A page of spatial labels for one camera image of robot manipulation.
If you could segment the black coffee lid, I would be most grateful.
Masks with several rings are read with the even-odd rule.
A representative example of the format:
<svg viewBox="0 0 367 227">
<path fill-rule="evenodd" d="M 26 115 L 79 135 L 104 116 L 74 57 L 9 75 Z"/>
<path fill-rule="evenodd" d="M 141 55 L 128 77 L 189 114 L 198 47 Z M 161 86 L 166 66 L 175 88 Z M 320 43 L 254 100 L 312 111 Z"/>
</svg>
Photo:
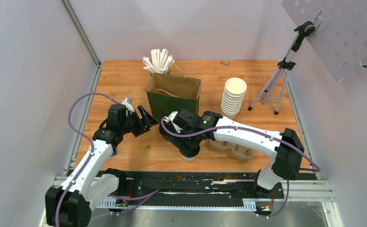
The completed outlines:
<svg viewBox="0 0 367 227">
<path fill-rule="evenodd" d="M 195 148 L 180 148 L 179 152 L 185 158 L 193 158 L 199 154 L 200 146 L 197 146 Z"/>
<path fill-rule="evenodd" d="M 164 140 L 166 140 L 167 142 L 171 142 L 172 136 L 169 133 L 167 133 L 161 125 L 159 126 L 159 133 Z"/>
</svg>

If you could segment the green paper bag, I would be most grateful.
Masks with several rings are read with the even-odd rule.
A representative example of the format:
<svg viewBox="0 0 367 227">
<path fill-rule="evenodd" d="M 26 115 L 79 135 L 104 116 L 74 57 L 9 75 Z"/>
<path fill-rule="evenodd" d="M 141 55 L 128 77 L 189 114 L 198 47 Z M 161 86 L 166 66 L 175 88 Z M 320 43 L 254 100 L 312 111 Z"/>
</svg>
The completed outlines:
<svg viewBox="0 0 367 227">
<path fill-rule="evenodd" d="M 202 81 L 184 74 L 154 73 L 146 87 L 152 116 L 157 120 L 184 108 L 199 112 Z"/>
</svg>

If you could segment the white paper cup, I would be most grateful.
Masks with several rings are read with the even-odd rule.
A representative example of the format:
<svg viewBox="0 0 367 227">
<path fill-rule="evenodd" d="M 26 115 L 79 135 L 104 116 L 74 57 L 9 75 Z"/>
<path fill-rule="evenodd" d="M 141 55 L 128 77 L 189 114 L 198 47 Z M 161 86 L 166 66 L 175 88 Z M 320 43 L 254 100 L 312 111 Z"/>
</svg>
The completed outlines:
<svg viewBox="0 0 367 227">
<path fill-rule="evenodd" d="M 186 157 L 186 156 L 182 156 L 183 160 L 185 162 L 192 162 L 195 160 L 196 157 Z"/>
</svg>

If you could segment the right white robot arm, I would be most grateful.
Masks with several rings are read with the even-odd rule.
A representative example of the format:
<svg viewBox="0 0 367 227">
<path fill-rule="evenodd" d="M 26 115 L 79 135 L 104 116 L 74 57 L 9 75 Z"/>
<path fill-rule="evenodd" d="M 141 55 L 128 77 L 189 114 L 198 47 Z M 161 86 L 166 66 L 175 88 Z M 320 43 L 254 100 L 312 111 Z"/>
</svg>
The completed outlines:
<svg viewBox="0 0 367 227">
<path fill-rule="evenodd" d="M 222 141 L 250 148 L 271 158 L 253 184 L 258 197 L 266 197 L 281 180 L 298 179 L 304 147 L 296 132 L 267 131 L 244 125 L 219 113 L 206 111 L 202 116 L 182 108 L 161 119 L 160 134 L 178 148 L 182 158 L 193 161 L 204 140 Z"/>
</svg>

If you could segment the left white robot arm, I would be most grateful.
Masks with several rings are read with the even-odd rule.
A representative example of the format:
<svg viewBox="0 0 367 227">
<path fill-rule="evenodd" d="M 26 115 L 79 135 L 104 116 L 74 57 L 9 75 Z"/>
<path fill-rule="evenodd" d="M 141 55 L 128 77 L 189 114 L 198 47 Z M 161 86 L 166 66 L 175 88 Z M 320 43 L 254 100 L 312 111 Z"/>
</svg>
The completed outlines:
<svg viewBox="0 0 367 227">
<path fill-rule="evenodd" d="M 113 104 L 107 118 L 91 139 L 91 145 L 72 174 L 59 186 L 50 187 L 45 194 L 46 222 L 53 227 L 86 227 L 93 210 L 111 193 L 123 195 L 127 182 L 123 172 L 108 169 L 94 181 L 105 161 L 112 156 L 124 135 L 135 137 L 160 122 L 139 105 L 135 111 L 130 104 Z"/>
</svg>

